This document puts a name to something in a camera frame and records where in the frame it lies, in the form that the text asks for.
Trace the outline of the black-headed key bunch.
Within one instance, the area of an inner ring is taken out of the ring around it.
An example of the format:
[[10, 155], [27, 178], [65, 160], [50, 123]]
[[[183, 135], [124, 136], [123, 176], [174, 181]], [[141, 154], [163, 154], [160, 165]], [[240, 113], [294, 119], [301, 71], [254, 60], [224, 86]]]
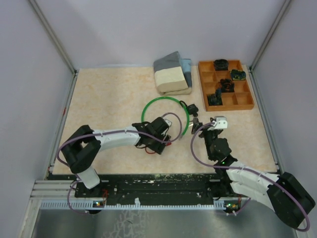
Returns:
[[193, 113], [192, 116], [192, 119], [190, 119], [189, 121], [189, 127], [196, 127], [200, 123], [198, 119], [198, 114]]

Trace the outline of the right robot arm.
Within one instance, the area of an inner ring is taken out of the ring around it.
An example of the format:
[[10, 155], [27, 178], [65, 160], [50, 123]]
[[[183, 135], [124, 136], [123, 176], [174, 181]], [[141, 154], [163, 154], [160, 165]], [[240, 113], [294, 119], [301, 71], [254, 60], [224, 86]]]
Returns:
[[215, 164], [207, 164], [197, 156], [194, 159], [215, 169], [225, 195], [240, 194], [253, 199], [271, 209], [287, 226], [307, 232], [311, 227], [308, 214], [316, 205], [314, 199], [292, 174], [261, 172], [234, 158], [227, 139], [219, 137], [227, 127], [226, 117], [214, 117], [207, 124], [194, 118], [192, 135], [204, 139], [208, 159]]

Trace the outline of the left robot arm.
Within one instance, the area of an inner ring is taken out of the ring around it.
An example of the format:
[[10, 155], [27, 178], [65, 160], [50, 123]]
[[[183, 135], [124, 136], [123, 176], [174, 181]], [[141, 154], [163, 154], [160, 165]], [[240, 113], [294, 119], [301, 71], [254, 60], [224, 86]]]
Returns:
[[86, 192], [96, 197], [103, 191], [103, 184], [92, 167], [99, 152], [121, 146], [135, 146], [161, 154], [170, 140], [167, 132], [171, 126], [172, 122], [162, 117], [152, 122], [134, 123], [119, 130], [93, 130], [83, 125], [62, 144], [59, 151], [71, 172], [83, 182]]

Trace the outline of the black Kaijing padlock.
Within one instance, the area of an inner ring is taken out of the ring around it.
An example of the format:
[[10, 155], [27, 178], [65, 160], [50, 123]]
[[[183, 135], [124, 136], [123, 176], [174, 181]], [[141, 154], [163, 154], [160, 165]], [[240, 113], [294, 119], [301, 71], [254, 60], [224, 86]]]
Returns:
[[193, 117], [198, 116], [199, 109], [195, 104], [187, 105], [184, 101], [179, 101], [179, 104], [186, 108], [189, 115], [192, 115]]

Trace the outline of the red cable seal lock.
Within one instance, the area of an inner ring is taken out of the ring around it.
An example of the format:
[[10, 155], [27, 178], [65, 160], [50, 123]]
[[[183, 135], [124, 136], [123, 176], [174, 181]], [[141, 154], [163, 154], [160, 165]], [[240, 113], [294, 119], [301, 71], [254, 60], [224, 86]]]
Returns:
[[171, 145], [171, 143], [160, 143], [156, 142], [152, 145], [145, 147], [145, 151], [148, 154], [159, 154], [161, 155], [166, 146]]

